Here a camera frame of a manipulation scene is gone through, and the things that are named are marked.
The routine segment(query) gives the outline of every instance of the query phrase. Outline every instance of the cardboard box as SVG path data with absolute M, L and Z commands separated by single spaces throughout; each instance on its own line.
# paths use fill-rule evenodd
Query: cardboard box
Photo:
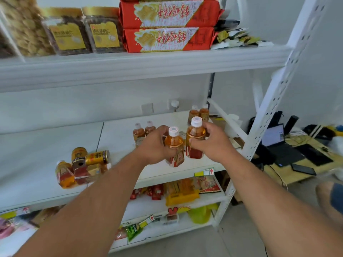
M 208 50 L 213 28 L 125 29 L 123 45 L 129 53 Z
M 213 27 L 221 13 L 218 1 L 120 2 L 124 29 Z

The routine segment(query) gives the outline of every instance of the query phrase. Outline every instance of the yellow jar lid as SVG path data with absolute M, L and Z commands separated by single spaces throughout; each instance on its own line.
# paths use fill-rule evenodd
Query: yellow jar lid
M 39 10 L 41 12 L 41 16 L 43 17 L 82 16 L 82 10 L 80 8 L 48 7 L 39 8 Z
M 82 7 L 82 11 L 85 16 L 118 17 L 118 14 L 119 14 L 118 7 L 102 7 L 102 6 Z

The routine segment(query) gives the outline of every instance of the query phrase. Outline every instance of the laptop screen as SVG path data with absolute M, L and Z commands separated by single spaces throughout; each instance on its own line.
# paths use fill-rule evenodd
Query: laptop screen
M 268 128 L 262 137 L 262 144 L 264 146 L 270 146 L 284 141 L 285 135 L 283 132 L 283 124 Z

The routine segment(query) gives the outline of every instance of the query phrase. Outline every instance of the shelf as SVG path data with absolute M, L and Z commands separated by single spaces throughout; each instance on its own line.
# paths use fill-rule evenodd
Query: shelf
M 208 225 L 212 225 L 214 221 L 211 215 L 210 220 L 203 224 L 194 224 L 187 213 L 180 214 L 180 220 L 175 225 L 163 225 L 161 222 L 153 222 L 146 226 L 143 231 L 137 235 L 130 243 L 127 243 L 127 238 L 114 241 L 111 246 L 110 253 L 114 251 L 120 251 L 133 246 L 138 246 L 144 243 L 153 242 L 159 239 L 170 237 L 172 235 L 185 233 L 191 230 L 202 228 Z
M 62 189 L 55 176 L 59 160 L 71 161 L 75 147 L 96 151 L 103 123 L 0 135 L 0 211 L 31 210 L 69 202 L 86 185 Z
M 292 48 L 237 47 L 226 50 L 107 53 L 0 60 L 1 92 L 90 85 L 156 77 L 282 67 Z
M 207 206 L 212 203 L 218 203 L 224 200 L 227 200 L 227 197 L 222 190 L 221 192 L 216 193 L 200 194 L 200 198 L 192 202 L 167 207 L 164 197 L 162 197 L 161 200 L 151 200 L 151 197 L 143 195 L 135 200 L 129 201 L 122 219 L 122 223 L 139 223 L 151 215 L 154 215 L 155 217 L 166 216 L 169 208 L 174 209 L 174 207 L 189 207 L 193 209 Z
M 105 122 L 99 141 L 98 151 L 109 150 L 111 152 L 112 163 L 117 163 L 135 148 L 135 142 L 132 136 L 132 130 L 135 127 L 135 123 L 140 123 L 142 127 L 145 128 L 146 122 L 150 120 L 155 126 L 163 124 L 167 126 L 177 126 L 180 131 L 186 132 L 188 127 L 187 119 L 188 111 L 183 111 Z M 165 161 L 161 161 L 158 164 L 148 165 L 143 169 L 135 188 L 192 177 L 194 176 L 194 173 L 212 167 L 214 168 L 214 171 L 225 169 L 221 164 L 210 160 L 205 155 L 199 160 L 185 157 L 185 161 L 177 168 L 172 168 Z

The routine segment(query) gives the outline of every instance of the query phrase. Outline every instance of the black speaker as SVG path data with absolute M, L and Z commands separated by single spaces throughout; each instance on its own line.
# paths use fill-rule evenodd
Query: black speaker
M 292 130 L 293 126 L 295 125 L 295 123 L 298 121 L 299 117 L 298 116 L 295 116 L 295 115 L 292 115 L 288 122 L 286 123 L 286 126 L 284 128 L 284 132 L 285 132 L 285 135 L 286 134 L 289 134 L 289 132 Z

